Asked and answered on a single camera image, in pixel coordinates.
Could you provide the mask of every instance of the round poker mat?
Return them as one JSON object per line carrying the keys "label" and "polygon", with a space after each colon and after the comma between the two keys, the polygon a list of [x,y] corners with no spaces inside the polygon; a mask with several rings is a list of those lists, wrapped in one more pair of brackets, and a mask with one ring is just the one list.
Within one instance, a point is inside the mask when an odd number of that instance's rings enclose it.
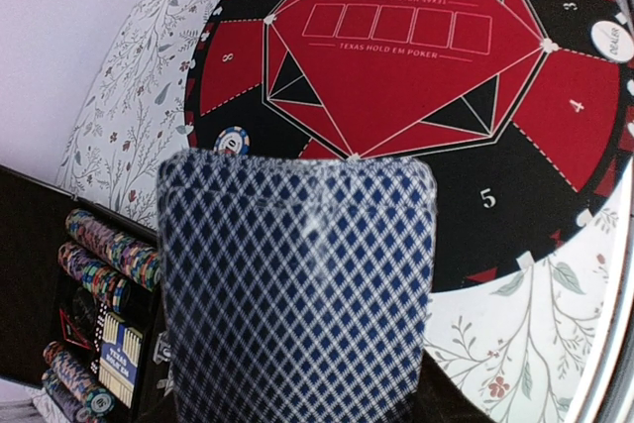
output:
{"label": "round poker mat", "polygon": [[633,56],[613,0],[222,0],[185,122],[192,147],[429,163],[434,290],[458,289],[543,258],[605,202],[634,149]]}

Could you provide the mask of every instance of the poker chip case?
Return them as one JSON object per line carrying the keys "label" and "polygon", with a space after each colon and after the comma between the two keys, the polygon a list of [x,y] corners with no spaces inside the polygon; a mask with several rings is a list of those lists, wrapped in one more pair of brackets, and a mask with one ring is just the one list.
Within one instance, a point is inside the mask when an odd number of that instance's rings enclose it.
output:
{"label": "poker chip case", "polygon": [[[112,309],[97,299],[95,322],[81,312],[86,302],[91,303],[91,296],[86,293],[88,298],[77,298],[81,283],[57,263],[59,247],[70,240],[64,221],[78,208],[135,239],[157,245],[153,232],[106,208],[0,167],[0,376],[41,387],[43,373],[49,368],[43,350],[50,342],[60,341],[86,370],[102,380],[104,328],[108,322],[112,327],[113,322],[121,321],[139,336],[136,382],[131,393],[117,395],[115,408],[105,421],[133,422],[165,394],[168,363],[155,357],[159,334],[165,330],[159,290],[149,292],[129,280],[128,302],[118,314],[112,314]],[[87,334],[88,342],[82,343],[76,336],[72,341],[66,339],[71,326],[60,319],[62,314],[81,314],[78,327],[83,332],[79,334]]]}

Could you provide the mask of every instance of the floral pattern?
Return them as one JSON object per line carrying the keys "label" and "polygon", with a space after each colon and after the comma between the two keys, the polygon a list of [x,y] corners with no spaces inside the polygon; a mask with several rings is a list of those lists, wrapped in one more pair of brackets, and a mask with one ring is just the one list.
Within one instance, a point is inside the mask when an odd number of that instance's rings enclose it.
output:
{"label": "floral pattern", "polygon": [[[187,72],[218,1],[139,1],[77,118],[59,186],[156,225],[155,177],[164,159],[188,147]],[[432,296],[427,350],[493,420],[564,421],[600,318],[615,230],[627,224],[621,196],[630,193],[619,186],[576,237],[543,260]],[[48,421],[65,421],[41,390],[34,401]]]}

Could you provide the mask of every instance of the red diamond shape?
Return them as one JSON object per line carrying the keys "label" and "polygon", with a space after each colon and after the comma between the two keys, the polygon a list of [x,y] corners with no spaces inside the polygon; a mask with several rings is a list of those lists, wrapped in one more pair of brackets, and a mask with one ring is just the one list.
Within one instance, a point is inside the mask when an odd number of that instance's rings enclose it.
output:
{"label": "red diamond shape", "polygon": [[[500,0],[285,0],[275,16],[267,30],[281,42],[269,43],[268,57],[292,53],[359,155],[383,144],[383,154],[398,152],[390,139],[538,51],[542,40]],[[305,124],[317,133],[324,127]]]}

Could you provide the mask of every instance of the blue and white poker chip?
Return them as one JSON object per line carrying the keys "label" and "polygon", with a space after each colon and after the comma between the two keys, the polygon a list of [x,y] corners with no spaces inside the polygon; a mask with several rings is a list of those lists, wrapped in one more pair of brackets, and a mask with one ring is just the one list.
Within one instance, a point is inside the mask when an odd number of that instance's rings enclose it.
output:
{"label": "blue and white poker chip", "polygon": [[216,152],[230,152],[238,156],[244,156],[249,151],[251,145],[251,139],[247,131],[240,126],[234,126],[233,128],[225,129],[214,146]]}

